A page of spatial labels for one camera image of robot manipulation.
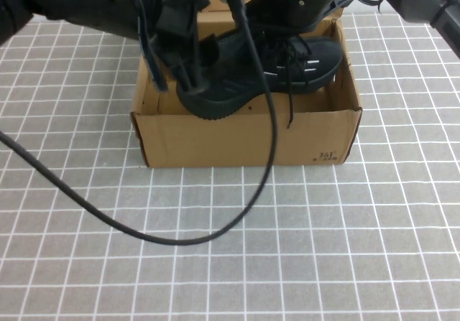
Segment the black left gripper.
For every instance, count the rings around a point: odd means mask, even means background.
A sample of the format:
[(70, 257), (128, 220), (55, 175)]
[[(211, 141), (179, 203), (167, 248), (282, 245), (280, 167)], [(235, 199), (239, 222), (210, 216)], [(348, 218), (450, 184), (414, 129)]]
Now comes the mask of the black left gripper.
[[(193, 29), (196, 14), (210, 4), (209, 0), (155, 0), (155, 31), (169, 34), (190, 34), (179, 40), (170, 52), (168, 67), (178, 82), (182, 92), (198, 95), (207, 87), (201, 69), (198, 30)], [(152, 81), (159, 92), (167, 92), (165, 76), (157, 64), (150, 44), (147, 19), (143, 11), (138, 11), (138, 36), (143, 58)]]

